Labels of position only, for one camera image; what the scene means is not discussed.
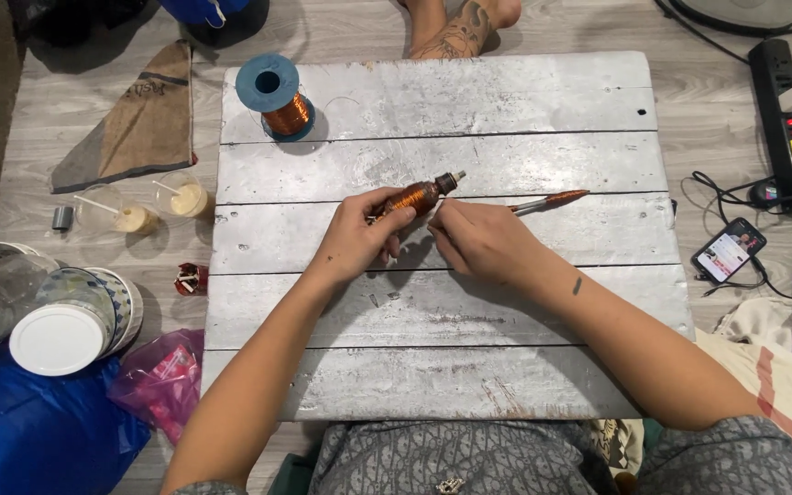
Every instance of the straw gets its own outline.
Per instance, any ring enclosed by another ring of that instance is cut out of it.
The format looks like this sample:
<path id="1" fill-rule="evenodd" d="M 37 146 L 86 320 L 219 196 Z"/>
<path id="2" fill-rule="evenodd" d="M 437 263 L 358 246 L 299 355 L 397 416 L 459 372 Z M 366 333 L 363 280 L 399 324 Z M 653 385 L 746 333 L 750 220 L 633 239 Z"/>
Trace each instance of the straw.
<path id="1" fill-rule="evenodd" d="M 91 201 L 91 200 L 87 199 L 86 197 L 81 197 L 79 195 L 74 195 L 73 197 L 78 199 L 79 201 L 84 201 L 87 204 L 92 204 L 92 205 L 96 206 L 97 208 L 103 208 L 106 211 L 111 211 L 111 212 L 115 213 L 115 215 L 118 214 L 118 211 L 115 208 L 112 208 L 111 206 L 105 206 L 102 203 L 97 203 L 96 201 Z"/>
<path id="2" fill-rule="evenodd" d="M 176 190 L 176 189 L 174 189 L 174 188 L 172 188 L 172 187 L 170 187 L 170 186 L 165 186 L 165 185 L 163 185 L 162 183 L 160 183 L 160 182 L 158 182 L 158 181 L 152 181 L 151 183 L 153 183 L 153 184 L 157 184 L 157 185 L 159 185 L 160 187 L 163 187 L 164 189 L 166 189 L 166 190 L 170 191 L 171 193 L 173 193 L 173 194 L 174 194 L 174 195 L 176 195 L 176 196 L 182 196 L 182 193 L 181 193 L 181 192 L 179 192 L 178 190 Z"/>

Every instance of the blue spool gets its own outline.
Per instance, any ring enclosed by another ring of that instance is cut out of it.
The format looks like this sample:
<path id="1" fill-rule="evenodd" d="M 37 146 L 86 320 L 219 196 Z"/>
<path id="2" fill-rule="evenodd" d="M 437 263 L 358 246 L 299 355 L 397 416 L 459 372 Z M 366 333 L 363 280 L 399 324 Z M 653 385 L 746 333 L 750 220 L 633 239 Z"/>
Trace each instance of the blue spool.
<path id="1" fill-rule="evenodd" d="M 298 70 L 295 64 L 283 55 L 267 53 L 254 56 L 243 64 L 236 74 L 234 83 L 240 102 L 250 110 L 265 113 L 279 110 L 289 105 L 298 93 Z M 307 106 L 307 123 L 295 134 L 284 135 L 270 128 L 265 119 L 261 127 L 276 141 L 292 142 L 307 136 L 314 127 L 316 111 L 308 98 L 301 95 Z"/>

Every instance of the phone screen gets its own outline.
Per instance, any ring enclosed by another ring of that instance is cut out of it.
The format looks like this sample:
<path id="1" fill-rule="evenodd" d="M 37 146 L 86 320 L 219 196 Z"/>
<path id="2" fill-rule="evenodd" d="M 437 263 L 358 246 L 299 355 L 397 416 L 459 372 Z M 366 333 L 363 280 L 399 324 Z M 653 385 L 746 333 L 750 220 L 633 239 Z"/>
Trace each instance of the phone screen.
<path id="1" fill-rule="evenodd" d="M 764 243 L 747 225 L 730 224 L 720 237 L 698 253 L 698 264 L 717 282 L 723 282 L 762 249 Z"/>

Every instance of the hand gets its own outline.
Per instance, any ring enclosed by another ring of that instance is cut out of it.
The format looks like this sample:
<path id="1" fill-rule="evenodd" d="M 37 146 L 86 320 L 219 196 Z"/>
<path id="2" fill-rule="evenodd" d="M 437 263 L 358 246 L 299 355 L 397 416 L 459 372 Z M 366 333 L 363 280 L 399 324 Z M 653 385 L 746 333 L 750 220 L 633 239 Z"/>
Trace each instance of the hand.
<path id="1" fill-rule="evenodd" d="M 320 275 L 331 284 L 353 280 L 375 259 L 387 263 L 390 256 L 399 257 L 400 243 L 396 232 L 411 223 L 414 208 L 396 209 L 374 225 L 366 217 L 388 197 L 402 191 L 400 187 L 380 187 L 359 196 L 344 199 L 325 231 L 323 242 L 305 273 Z"/>
<path id="2" fill-rule="evenodd" d="M 457 272 L 524 292 L 539 281 L 541 265 L 558 257 L 505 206 L 445 199 L 428 230 Z"/>

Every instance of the gray sleeve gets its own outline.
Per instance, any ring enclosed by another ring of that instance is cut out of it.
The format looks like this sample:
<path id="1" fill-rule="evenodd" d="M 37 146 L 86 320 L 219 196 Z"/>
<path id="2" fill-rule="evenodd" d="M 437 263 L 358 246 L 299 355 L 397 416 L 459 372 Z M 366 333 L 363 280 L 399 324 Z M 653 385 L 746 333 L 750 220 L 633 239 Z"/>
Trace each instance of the gray sleeve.
<path id="1" fill-rule="evenodd" d="M 247 491 L 224 481 L 204 481 L 183 486 L 170 495 L 247 495 Z"/>
<path id="2" fill-rule="evenodd" d="M 662 433 L 643 459 L 638 494 L 792 494 L 792 439 L 772 421 L 719 421 L 704 432 Z"/>

